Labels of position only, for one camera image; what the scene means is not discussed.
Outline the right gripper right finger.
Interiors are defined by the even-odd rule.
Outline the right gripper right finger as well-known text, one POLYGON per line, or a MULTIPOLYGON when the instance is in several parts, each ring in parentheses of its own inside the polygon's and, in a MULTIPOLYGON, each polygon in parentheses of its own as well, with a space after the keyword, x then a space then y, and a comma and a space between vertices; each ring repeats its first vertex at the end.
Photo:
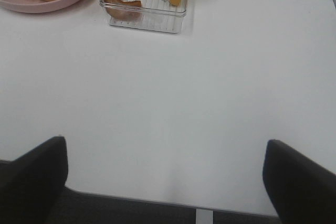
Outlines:
POLYGON ((335 174, 280 140, 267 142, 263 182, 282 223, 335 223, 335 174))

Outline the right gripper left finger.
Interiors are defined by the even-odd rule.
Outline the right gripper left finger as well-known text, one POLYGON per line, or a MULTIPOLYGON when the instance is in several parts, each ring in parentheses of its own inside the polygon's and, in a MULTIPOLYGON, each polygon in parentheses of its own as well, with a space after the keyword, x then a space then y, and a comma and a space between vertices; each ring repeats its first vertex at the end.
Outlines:
POLYGON ((68 177, 66 140, 52 137, 1 167, 1 223, 44 223, 68 177))

